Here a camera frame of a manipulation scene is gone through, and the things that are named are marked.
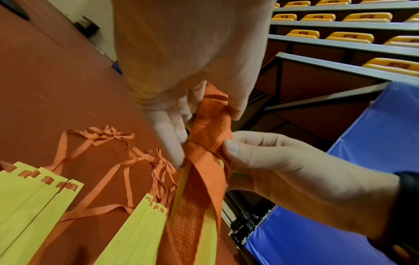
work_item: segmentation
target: orange webbing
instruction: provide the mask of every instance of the orange webbing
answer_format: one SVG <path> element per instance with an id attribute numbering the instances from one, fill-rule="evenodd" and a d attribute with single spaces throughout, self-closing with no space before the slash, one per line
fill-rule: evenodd
<path id="1" fill-rule="evenodd" d="M 81 135 L 84 138 L 86 138 L 86 140 L 78 148 L 76 148 L 76 150 L 74 150 L 70 155 L 66 156 L 69 133 Z M 133 138 L 134 138 L 134 134 L 122 133 L 119 130 L 109 125 L 105 126 L 104 130 L 100 130 L 96 127 L 91 127 L 84 131 L 66 130 L 62 133 L 61 138 L 58 143 L 57 154 L 54 158 L 54 162 L 51 165 L 45 167 L 46 169 L 54 172 L 57 175 L 61 174 L 63 163 L 73 160 L 74 158 L 79 156 L 82 152 L 84 152 L 90 145 L 98 146 L 112 139 L 120 140 L 127 145 L 127 152 L 128 152 L 128 155 L 130 156 L 130 159 L 124 160 L 121 163 L 113 166 L 108 171 L 108 173 L 99 181 L 99 183 L 90 191 L 90 193 L 87 194 L 86 197 L 84 197 L 82 201 L 76 205 L 76 207 L 74 207 L 74 209 L 63 214 L 59 223 L 51 231 L 47 239 L 44 241 L 44 243 L 42 244 L 42 246 L 40 247 L 40 249 L 34 256 L 34 258 L 32 258 L 32 261 L 30 264 L 32 265 L 39 264 L 40 257 L 43 251 L 45 250 L 45 248 L 50 243 L 52 243 L 59 235 L 61 235 L 61 233 L 64 232 L 65 229 L 67 229 L 67 227 L 70 226 L 75 221 L 75 219 L 107 213 L 118 207 L 124 208 L 125 211 L 129 214 L 133 212 L 134 203 L 133 203 L 132 190 L 131 190 L 130 178 L 129 178 L 130 168 L 133 165 L 135 165 L 137 162 L 143 161 L 143 160 L 146 160 L 152 163 L 153 165 L 155 165 L 154 156 L 149 155 L 149 154 L 144 154 L 138 148 L 128 144 L 127 140 L 133 139 Z M 172 194 L 177 186 L 177 184 L 175 183 L 173 179 L 173 174 L 176 172 L 176 169 L 173 167 L 173 165 L 169 161 L 167 161 L 165 158 L 162 157 L 160 149 L 157 149 L 157 152 L 160 157 L 160 161 L 155 166 L 152 172 L 153 186 L 151 190 L 152 190 L 152 193 L 154 193 L 154 196 L 157 197 L 157 201 L 165 205 L 167 203 L 166 198 L 168 197 L 168 191 L 164 184 L 164 177 L 167 172 L 170 176 L 170 179 L 172 180 L 172 183 L 174 185 L 174 187 L 170 189 L 170 194 Z M 99 193 L 104 189 L 106 184 L 112 179 L 112 177 L 115 175 L 117 170 L 122 165 L 127 166 L 124 169 L 124 181 L 125 181 L 125 188 L 127 192 L 127 206 L 120 205 L 120 204 L 112 204 L 112 205 L 106 205 L 106 206 L 88 209 L 87 207 L 99 195 Z"/>
<path id="2" fill-rule="evenodd" d="M 185 157 L 192 166 L 179 207 L 176 213 L 171 213 L 174 218 L 170 223 L 166 222 L 158 250 L 159 265 L 194 264 L 205 211 L 209 206 L 214 207 L 220 233 L 221 206 L 230 166 L 222 144 L 232 137 L 227 96 L 207 83 L 196 114 L 184 146 Z"/>

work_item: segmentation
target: black sleeve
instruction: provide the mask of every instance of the black sleeve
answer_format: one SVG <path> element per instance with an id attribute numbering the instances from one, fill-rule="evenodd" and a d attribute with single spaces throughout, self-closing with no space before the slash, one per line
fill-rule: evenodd
<path id="1" fill-rule="evenodd" d="M 406 251 L 414 264 L 419 264 L 419 173 L 395 174 L 400 178 L 400 190 L 386 232 L 380 241 L 368 241 L 397 264 L 406 263 L 395 253 L 395 246 Z"/>

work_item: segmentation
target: brown table surface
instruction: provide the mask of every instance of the brown table surface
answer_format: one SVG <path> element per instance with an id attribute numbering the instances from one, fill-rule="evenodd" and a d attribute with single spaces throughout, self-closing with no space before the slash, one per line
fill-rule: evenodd
<path id="1" fill-rule="evenodd" d="M 0 6 L 0 159 L 35 167 L 52 163 L 65 129 L 102 129 L 112 125 L 135 133 L 131 144 L 145 151 L 161 148 L 128 96 L 121 75 L 64 15 L 46 0 L 18 0 L 32 18 L 26 21 Z M 69 148 L 81 139 L 70 137 Z M 127 159 L 125 145 L 112 140 L 90 147 L 64 167 L 62 175 L 84 183 L 73 208 L 115 164 Z M 131 170 L 134 204 L 151 187 L 151 165 Z M 126 205 L 122 171 L 117 172 L 91 207 Z M 122 210 L 76 220 L 43 255 L 43 265 L 89 264 L 128 218 Z M 223 245 L 218 264 L 231 264 Z"/>

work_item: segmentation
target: hand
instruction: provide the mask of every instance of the hand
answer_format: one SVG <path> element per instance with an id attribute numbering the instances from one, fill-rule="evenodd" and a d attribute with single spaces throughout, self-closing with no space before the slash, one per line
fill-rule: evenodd
<path id="1" fill-rule="evenodd" d="M 223 145 L 229 189 L 256 192 L 323 224 L 379 239 L 398 193 L 398 176 L 369 170 L 281 134 L 239 131 Z"/>
<path id="2" fill-rule="evenodd" d="M 205 80 L 238 120 L 259 74 L 275 0 L 114 0 L 115 45 L 128 89 L 183 163 L 187 122 Z"/>

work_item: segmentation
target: yellow seat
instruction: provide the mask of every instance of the yellow seat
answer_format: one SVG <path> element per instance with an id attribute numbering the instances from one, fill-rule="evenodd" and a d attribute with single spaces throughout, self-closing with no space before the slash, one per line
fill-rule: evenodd
<path id="1" fill-rule="evenodd" d="M 357 13 L 350 14 L 342 22 L 390 22 L 393 18 L 391 13 Z"/>
<path id="2" fill-rule="evenodd" d="M 393 2 L 409 2 L 410 0 L 362 0 L 360 3 L 393 3 Z"/>
<path id="3" fill-rule="evenodd" d="M 374 58 L 369 60 L 362 67 L 419 77 L 419 63 L 417 62 L 387 58 Z"/>
<path id="4" fill-rule="evenodd" d="M 310 1 L 295 1 L 288 2 L 284 7 L 309 7 L 310 5 Z"/>
<path id="5" fill-rule="evenodd" d="M 303 17 L 300 21 L 335 21 L 335 14 L 309 14 Z"/>
<path id="6" fill-rule="evenodd" d="M 276 21 L 296 21 L 297 15 L 296 14 L 278 14 L 275 15 L 272 20 Z"/>
<path id="7" fill-rule="evenodd" d="M 419 22 L 419 13 L 414 14 L 413 16 L 409 17 L 408 20 L 405 22 Z"/>
<path id="8" fill-rule="evenodd" d="M 397 36 L 392 37 L 384 43 L 384 45 L 404 46 L 411 48 L 419 48 L 419 36 Z"/>
<path id="9" fill-rule="evenodd" d="M 358 32 L 334 32 L 330 34 L 326 40 L 332 41 L 349 41 L 357 43 L 371 44 L 374 42 L 374 35 Z"/>
<path id="10" fill-rule="evenodd" d="M 290 31 L 287 34 L 287 36 L 318 39 L 318 38 L 320 38 L 320 33 L 318 31 L 309 31 L 309 30 L 305 30 L 305 29 L 294 29 L 294 30 Z"/>
<path id="11" fill-rule="evenodd" d="M 350 5 L 351 0 L 321 0 L 317 6 Z"/>

